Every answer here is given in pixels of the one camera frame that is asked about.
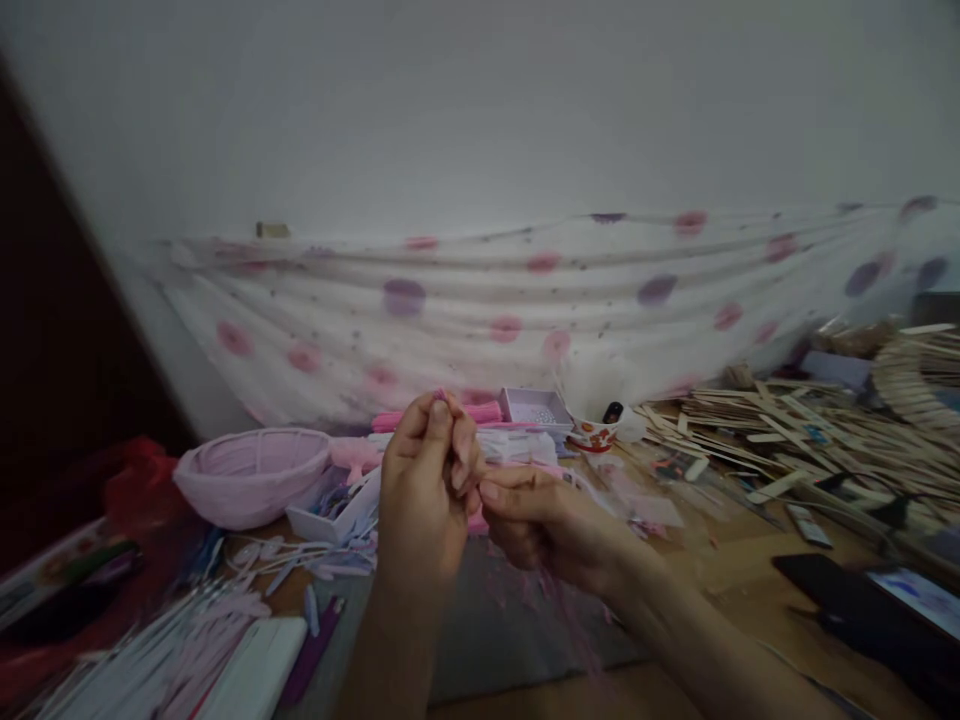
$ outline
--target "white plastic box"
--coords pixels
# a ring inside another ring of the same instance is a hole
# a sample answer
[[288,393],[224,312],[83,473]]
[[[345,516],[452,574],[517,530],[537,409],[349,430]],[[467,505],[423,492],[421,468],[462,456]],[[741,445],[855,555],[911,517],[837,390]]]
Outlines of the white plastic box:
[[293,505],[287,505],[287,518],[290,520],[290,527],[294,534],[304,540],[339,544],[350,532],[350,528],[353,527],[357,518],[369,513],[380,501],[380,468],[378,467],[364,476],[364,480],[361,481],[365,481],[364,486],[357,491],[353,500],[343,509],[336,520],[311,513],[310,507],[317,501],[317,498],[339,483],[345,473],[346,471],[343,473],[324,473],[315,495],[303,498]]
[[497,403],[507,422],[538,423],[551,434],[565,434],[573,427],[573,419],[553,390],[503,388]]

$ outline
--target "ceramic mug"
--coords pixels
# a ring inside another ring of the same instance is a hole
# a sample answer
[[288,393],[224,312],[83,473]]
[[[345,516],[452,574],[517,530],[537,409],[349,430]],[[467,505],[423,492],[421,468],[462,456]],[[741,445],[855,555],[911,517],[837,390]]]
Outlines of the ceramic mug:
[[574,432],[570,434],[570,443],[587,452],[607,452],[617,439],[617,428],[623,422],[604,424],[573,418]]

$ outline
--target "basket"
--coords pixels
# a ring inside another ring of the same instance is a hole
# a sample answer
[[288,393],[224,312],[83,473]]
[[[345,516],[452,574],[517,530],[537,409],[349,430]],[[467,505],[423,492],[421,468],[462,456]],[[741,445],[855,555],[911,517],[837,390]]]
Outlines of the basket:
[[201,517],[227,530],[273,522],[326,468],[330,436],[273,428],[226,435],[190,450],[173,480]]

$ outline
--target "small white tray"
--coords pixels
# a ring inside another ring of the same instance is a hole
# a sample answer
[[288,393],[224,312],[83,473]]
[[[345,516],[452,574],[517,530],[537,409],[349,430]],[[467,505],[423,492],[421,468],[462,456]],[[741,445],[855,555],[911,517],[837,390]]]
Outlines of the small white tray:
[[563,401],[553,390],[503,388],[497,402],[507,422],[537,423],[548,432],[561,433],[573,427]]

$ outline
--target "white box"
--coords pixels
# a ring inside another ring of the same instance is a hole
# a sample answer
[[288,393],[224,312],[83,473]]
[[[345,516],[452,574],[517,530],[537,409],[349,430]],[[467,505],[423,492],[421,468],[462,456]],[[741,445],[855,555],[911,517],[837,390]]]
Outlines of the white box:
[[350,532],[353,524],[358,518],[363,517],[380,502],[380,468],[367,473],[363,480],[364,486],[357,491],[357,494],[350,501],[343,512],[336,520],[322,518],[310,512],[310,507],[316,502],[317,497],[327,490],[332,489],[332,485],[338,482],[338,475],[327,475],[324,473],[327,481],[323,483],[319,492],[311,498],[305,498],[296,504],[287,505],[287,518],[290,520],[290,527],[294,534],[302,537],[304,540],[318,540],[339,544]]

